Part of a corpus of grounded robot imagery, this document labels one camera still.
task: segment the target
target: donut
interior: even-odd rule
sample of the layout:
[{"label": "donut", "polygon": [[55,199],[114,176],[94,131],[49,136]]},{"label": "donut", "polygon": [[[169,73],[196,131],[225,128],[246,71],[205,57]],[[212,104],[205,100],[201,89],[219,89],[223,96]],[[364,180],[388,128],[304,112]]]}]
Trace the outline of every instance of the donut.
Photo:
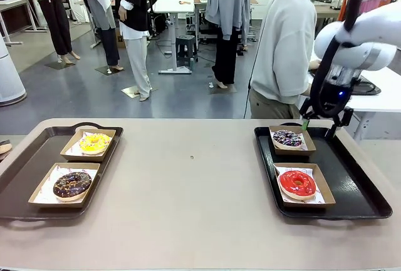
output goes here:
[{"label": "donut", "polygon": [[301,171],[287,171],[280,175],[281,190],[297,200],[308,200],[315,196],[316,183],[312,177]]},{"label": "donut", "polygon": [[57,179],[53,193],[61,201],[75,201],[85,196],[92,183],[90,176],[84,172],[73,172]]},{"label": "donut", "polygon": [[302,146],[302,139],[295,132],[278,130],[273,134],[273,143],[279,149],[299,150]]},{"label": "donut", "polygon": [[96,155],[106,151],[110,144],[110,138],[103,133],[95,133],[94,135],[87,135],[80,140],[80,148],[82,153],[88,155]]}]

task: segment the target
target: mannequin hand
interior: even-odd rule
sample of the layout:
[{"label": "mannequin hand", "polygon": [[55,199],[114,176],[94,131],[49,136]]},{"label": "mannequin hand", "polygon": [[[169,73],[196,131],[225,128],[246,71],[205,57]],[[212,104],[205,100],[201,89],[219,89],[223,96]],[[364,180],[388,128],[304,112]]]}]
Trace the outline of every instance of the mannequin hand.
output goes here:
[{"label": "mannequin hand", "polygon": [[320,65],[320,60],[314,60],[309,63],[309,69],[318,69]]},{"label": "mannequin hand", "polygon": [[120,16],[120,19],[124,22],[127,19],[127,10],[123,6],[120,6],[120,8],[118,9],[118,15]]}]

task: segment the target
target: gray floor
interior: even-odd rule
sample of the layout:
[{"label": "gray floor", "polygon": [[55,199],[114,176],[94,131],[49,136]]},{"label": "gray floor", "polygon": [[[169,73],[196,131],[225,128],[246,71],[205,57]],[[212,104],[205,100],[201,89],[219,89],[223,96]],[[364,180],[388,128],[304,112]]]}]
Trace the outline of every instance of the gray floor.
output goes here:
[{"label": "gray floor", "polygon": [[[165,41],[168,36],[164,32],[157,42],[168,45],[169,41]],[[73,42],[73,48],[81,55],[75,66],[59,71],[44,66],[56,61],[53,53],[20,74],[28,97],[16,105],[0,108],[0,135],[27,134],[48,118],[242,118],[244,115],[256,43],[250,43],[249,52],[237,59],[237,93],[210,95],[213,62],[205,59],[214,59],[213,44],[200,45],[199,54],[205,59],[199,58],[192,75],[159,75],[158,70],[171,68],[172,63],[152,41],[148,46],[147,66],[150,80],[159,90],[148,101],[139,103],[138,98],[131,99],[121,92],[135,85],[126,51],[120,50],[121,64],[126,70],[105,76],[95,71],[106,65],[103,48],[90,49],[92,41],[91,33],[86,33]],[[368,138],[401,139],[400,121],[401,114],[378,114]],[[353,120],[350,132],[357,124]]]}]

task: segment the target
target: gray pants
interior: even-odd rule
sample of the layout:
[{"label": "gray pants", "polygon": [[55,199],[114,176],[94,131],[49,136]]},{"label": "gray pants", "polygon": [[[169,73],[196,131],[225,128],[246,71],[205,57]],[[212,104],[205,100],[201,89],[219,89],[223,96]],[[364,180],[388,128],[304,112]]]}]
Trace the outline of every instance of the gray pants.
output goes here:
[{"label": "gray pants", "polygon": [[147,42],[146,37],[140,39],[124,39],[130,58],[133,77],[137,82],[141,98],[148,98],[152,86],[146,70]]},{"label": "gray pants", "polygon": [[270,100],[251,89],[249,93],[252,119],[298,119],[299,110],[294,104]]}]

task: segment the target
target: light gray trousers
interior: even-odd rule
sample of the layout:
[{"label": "light gray trousers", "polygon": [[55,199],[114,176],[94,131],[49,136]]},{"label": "light gray trousers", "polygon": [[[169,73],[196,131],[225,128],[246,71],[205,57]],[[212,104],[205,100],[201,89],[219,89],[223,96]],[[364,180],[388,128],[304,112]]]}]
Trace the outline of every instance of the light gray trousers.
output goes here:
[{"label": "light gray trousers", "polygon": [[146,37],[144,36],[140,39],[124,39],[124,41],[140,97],[148,98],[152,86],[150,85],[150,80],[146,70]]}]

